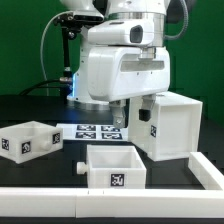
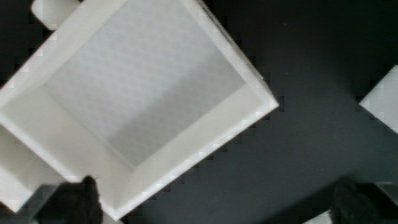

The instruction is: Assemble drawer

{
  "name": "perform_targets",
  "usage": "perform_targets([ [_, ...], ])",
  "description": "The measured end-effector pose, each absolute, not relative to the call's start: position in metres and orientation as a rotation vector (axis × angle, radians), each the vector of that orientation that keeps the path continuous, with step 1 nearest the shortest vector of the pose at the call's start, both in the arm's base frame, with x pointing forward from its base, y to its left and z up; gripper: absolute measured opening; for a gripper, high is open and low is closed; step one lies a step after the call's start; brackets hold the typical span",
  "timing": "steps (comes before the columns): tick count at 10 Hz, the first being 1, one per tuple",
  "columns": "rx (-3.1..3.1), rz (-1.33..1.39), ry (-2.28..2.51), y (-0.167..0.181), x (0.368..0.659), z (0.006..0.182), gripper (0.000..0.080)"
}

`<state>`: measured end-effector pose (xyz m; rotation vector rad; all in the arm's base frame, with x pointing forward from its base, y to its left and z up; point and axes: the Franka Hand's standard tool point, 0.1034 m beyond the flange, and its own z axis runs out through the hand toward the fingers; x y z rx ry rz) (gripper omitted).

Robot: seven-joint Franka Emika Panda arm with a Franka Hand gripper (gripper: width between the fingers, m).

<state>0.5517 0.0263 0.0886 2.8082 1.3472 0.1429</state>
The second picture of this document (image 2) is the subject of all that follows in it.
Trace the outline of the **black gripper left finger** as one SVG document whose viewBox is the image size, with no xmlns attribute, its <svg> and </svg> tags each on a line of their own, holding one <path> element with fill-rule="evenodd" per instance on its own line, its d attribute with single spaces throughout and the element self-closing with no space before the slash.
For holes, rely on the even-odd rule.
<svg viewBox="0 0 398 224">
<path fill-rule="evenodd" d="M 39 224 L 103 224 L 96 180 L 62 183 L 35 215 Z"/>
</svg>

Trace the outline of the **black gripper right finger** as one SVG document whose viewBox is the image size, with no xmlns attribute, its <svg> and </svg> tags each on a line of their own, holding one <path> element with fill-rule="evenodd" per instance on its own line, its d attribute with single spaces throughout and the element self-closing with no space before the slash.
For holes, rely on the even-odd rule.
<svg viewBox="0 0 398 224">
<path fill-rule="evenodd" d="M 343 179 L 329 214 L 332 224 L 398 224 L 398 184 Z"/>
</svg>

